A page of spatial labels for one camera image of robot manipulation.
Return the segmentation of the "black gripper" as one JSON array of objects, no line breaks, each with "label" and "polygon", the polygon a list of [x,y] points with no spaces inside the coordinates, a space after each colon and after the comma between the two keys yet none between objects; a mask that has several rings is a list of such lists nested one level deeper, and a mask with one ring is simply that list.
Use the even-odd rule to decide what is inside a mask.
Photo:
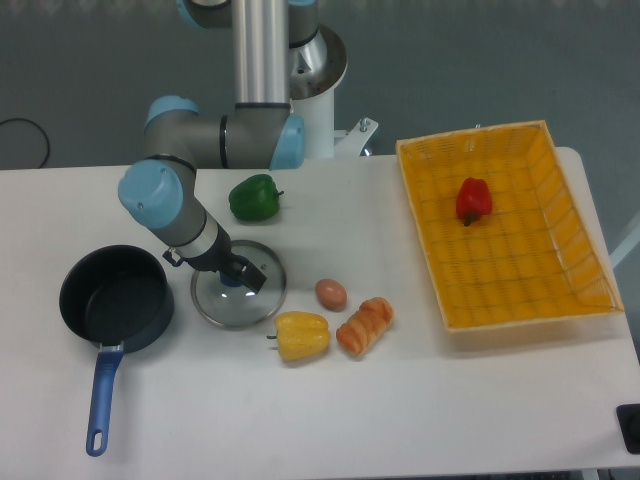
[{"label": "black gripper", "polygon": [[266,282],[265,274],[258,267],[232,252],[230,237],[225,232],[218,232],[213,241],[207,239],[205,246],[192,242],[178,247],[177,251],[169,247],[162,258],[171,266],[181,266],[184,259],[194,270],[222,272],[253,293],[259,293]]}]

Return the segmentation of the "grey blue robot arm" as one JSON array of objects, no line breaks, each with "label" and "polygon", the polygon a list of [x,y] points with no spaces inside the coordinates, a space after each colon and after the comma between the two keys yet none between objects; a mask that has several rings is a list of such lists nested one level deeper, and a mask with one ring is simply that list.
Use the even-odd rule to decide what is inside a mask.
[{"label": "grey blue robot arm", "polygon": [[314,1],[180,1],[183,19],[233,34],[235,110],[201,117],[192,100],[165,96],[149,108],[144,157],[118,185],[121,204],[168,248],[176,265],[219,272],[259,292],[261,270],[233,253],[231,240],[195,196],[200,169],[293,169],[304,159],[304,120],[293,113],[291,50],[318,33]]}]

